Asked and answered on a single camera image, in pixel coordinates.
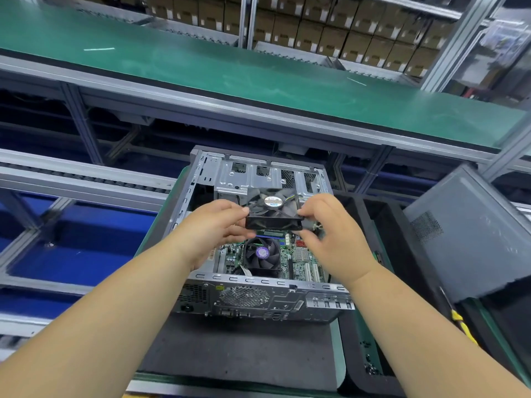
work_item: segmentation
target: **forearm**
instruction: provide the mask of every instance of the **forearm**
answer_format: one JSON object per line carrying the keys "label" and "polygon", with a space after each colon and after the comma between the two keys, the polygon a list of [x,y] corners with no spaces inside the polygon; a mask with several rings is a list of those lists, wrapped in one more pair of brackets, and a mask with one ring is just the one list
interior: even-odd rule
{"label": "forearm", "polygon": [[385,268],[347,288],[408,397],[531,395]]}
{"label": "forearm", "polygon": [[122,396],[189,274],[179,260],[170,235],[110,275],[0,366],[3,393]]}

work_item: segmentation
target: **screwdriver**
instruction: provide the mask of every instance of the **screwdriver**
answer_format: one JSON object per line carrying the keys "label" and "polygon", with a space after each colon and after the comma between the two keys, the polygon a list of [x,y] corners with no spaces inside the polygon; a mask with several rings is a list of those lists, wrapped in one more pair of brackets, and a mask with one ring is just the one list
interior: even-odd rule
{"label": "screwdriver", "polygon": [[441,290],[442,295],[446,299],[446,301],[448,303],[448,306],[450,306],[450,310],[451,310],[451,313],[452,313],[452,320],[454,320],[454,322],[459,326],[459,328],[461,328],[461,330],[464,332],[464,334],[466,336],[468,336],[468,339],[470,341],[472,341],[476,345],[478,345],[477,341],[474,339],[474,337],[470,333],[470,330],[468,329],[468,326],[463,321],[463,318],[462,318],[461,314],[459,314],[459,313],[457,313],[457,311],[455,311],[454,307],[452,306],[452,303],[450,303],[450,299],[448,299],[448,296],[446,296],[446,294],[444,293],[444,290],[441,287],[439,287],[439,289]]}

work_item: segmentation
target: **hand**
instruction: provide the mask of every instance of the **hand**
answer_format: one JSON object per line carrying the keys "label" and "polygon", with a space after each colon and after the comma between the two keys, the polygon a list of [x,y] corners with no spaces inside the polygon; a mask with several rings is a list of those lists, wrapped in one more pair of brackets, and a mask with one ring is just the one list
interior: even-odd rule
{"label": "hand", "polygon": [[332,194],[314,195],[297,213],[321,222],[326,233],[322,240],[309,230],[301,230],[300,236],[321,265],[346,287],[379,265],[359,225]]}
{"label": "hand", "polygon": [[182,260],[193,271],[203,265],[213,248],[256,236],[254,231],[244,228],[248,214],[247,207],[215,200],[189,214],[166,239],[178,244]]}

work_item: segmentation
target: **person's left hand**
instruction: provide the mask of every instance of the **person's left hand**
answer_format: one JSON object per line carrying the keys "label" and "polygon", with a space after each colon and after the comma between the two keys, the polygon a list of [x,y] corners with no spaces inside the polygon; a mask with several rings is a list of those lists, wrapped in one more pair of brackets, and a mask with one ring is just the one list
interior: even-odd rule
{"label": "person's left hand", "polygon": [[167,237],[176,243],[191,271],[198,269],[210,251],[225,243],[238,243],[256,236],[244,228],[249,208],[229,200],[215,200],[189,214]]}

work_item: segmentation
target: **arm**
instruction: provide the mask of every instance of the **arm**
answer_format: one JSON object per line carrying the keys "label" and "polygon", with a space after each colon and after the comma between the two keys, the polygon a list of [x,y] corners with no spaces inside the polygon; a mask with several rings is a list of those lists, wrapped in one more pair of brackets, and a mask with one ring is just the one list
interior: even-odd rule
{"label": "arm", "polygon": [[214,247],[254,236],[233,225],[248,213],[226,200],[195,210],[5,361],[2,395],[121,397],[190,271]]}
{"label": "arm", "polygon": [[374,260],[362,230],[334,196],[310,198],[299,214],[322,223],[323,240],[309,231],[301,237],[348,288],[408,397],[531,397],[515,376]]}

